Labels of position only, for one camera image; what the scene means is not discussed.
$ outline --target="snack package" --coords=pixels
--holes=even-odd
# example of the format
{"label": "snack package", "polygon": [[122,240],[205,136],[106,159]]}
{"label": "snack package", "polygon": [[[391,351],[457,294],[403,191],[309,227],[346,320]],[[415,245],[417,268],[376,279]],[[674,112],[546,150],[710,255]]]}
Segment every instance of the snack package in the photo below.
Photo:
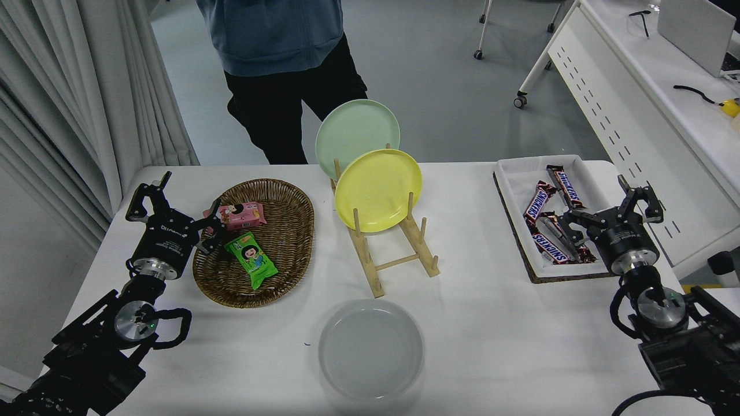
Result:
{"label": "snack package", "polygon": [[565,232],[563,232],[560,227],[560,223],[558,222],[555,212],[541,212],[539,214],[538,222],[543,223],[545,227],[547,227],[555,237],[557,237],[560,243],[571,253],[571,255],[578,259],[578,263],[584,264],[596,261],[596,256],[591,253],[591,250],[586,247],[586,245],[582,244],[580,246],[575,246],[573,241],[568,240]]}
{"label": "snack package", "polygon": [[[208,216],[208,211],[203,211],[203,217]],[[235,229],[252,228],[267,224],[259,202],[244,202],[242,204],[223,205],[218,207],[217,216],[226,225],[227,231]]]}
{"label": "snack package", "polygon": [[265,279],[278,273],[278,269],[267,258],[251,232],[230,241],[224,248],[239,259],[239,263],[249,274],[252,289],[258,289]]}
{"label": "snack package", "polygon": [[550,178],[555,182],[562,191],[562,200],[570,209],[584,209],[583,201],[578,196],[576,188],[573,187],[568,174],[562,166],[549,164],[546,168]]}
{"label": "snack package", "polygon": [[524,219],[527,221],[527,225],[530,227],[537,223],[539,213],[542,212],[542,208],[550,200],[552,195],[555,195],[557,188],[548,184],[545,181],[537,182],[537,186],[534,189],[534,196],[527,205],[527,209],[524,211]]}
{"label": "snack package", "polygon": [[539,232],[537,228],[531,227],[530,232],[532,234],[532,240],[537,245],[539,252],[547,260],[552,261],[553,264],[572,264],[576,262],[576,259],[563,252],[555,243]]}

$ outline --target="woven bread basket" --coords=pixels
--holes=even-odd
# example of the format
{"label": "woven bread basket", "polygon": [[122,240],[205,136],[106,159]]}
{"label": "woven bread basket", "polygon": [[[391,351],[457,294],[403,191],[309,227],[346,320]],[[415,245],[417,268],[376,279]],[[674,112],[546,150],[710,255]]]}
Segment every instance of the woven bread basket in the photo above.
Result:
{"label": "woven bread basket", "polygon": [[[221,194],[221,205],[256,201],[263,205],[267,224],[229,231],[210,254],[195,252],[192,271],[201,291],[213,301],[232,308],[255,308],[293,289],[308,269],[314,238],[314,207],[297,187],[277,179],[255,179]],[[252,289],[249,275],[223,246],[251,231],[278,274]],[[203,239],[209,237],[203,233]]]}

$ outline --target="pink snack package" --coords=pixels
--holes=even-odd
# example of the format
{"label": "pink snack package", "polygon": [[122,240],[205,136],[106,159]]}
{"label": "pink snack package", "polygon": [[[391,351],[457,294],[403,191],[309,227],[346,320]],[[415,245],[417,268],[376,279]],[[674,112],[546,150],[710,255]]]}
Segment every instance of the pink snack package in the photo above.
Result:
{"label": "pink snack package", "polygon": [[[207,215],[208,211],[203,211],[203,217],[206,217]],[[216,215],[221,219],[221,222],[226,225],[227,231],[252,228],[262,224],[267,224],[262,210],[262,204],[259,202],[223,205],[222,207],[218,207],[218,213]]]}

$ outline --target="white tray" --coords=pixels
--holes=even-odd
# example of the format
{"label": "white tray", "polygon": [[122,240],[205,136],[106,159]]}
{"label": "white tray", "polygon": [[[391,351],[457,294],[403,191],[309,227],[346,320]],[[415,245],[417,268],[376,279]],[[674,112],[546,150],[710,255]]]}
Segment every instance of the white tray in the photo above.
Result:
{"label": "white tray", "polygon": [[[522,258],[528,265],[530,279],[534,283],[546,281],[575,280],[580,278],[599,278],[611,275],[607,272],[604,263],[599,258],[599,252],[592,242],[586,246],[598,260],[592,264],[552,264],[542,256],[532,240],[529,228],[522,214],[534,195],[538,181],[545,181],[556,188],[545,167],[549,164],[563,166],[565,173],[571,180],[578,196],[585,205],[586,212],[594,213],[611,208],[606,198],[599,190],[585,164],[578,155],[537,156],[532,158],[504,159],[498,161],[494,170],[494,179],[499,188],[502,202],[506,208],[514,236],[519,241]],[[562,200],[562,192],[550,198],[543,211],[554,211],[562,214],[568,208]],[[575,224],[573,229],[585,230]],[[539,226],[539,231],[546,235],[556,245],[561,243],[546,227]]]}

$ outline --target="light green plate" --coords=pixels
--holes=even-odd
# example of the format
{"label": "light green plate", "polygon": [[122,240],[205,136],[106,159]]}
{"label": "light green plate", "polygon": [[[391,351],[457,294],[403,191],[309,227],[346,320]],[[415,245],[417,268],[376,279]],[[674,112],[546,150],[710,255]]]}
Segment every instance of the light green plate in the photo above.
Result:
{"label": "light green plate", "polygon": [[401,130],[396,116],[372,100],[346,102],[324,119],[316,135],[316,160],[330,178],[337,180],[334,159],[341,172],[354,159],[387,144],[398,149]]}

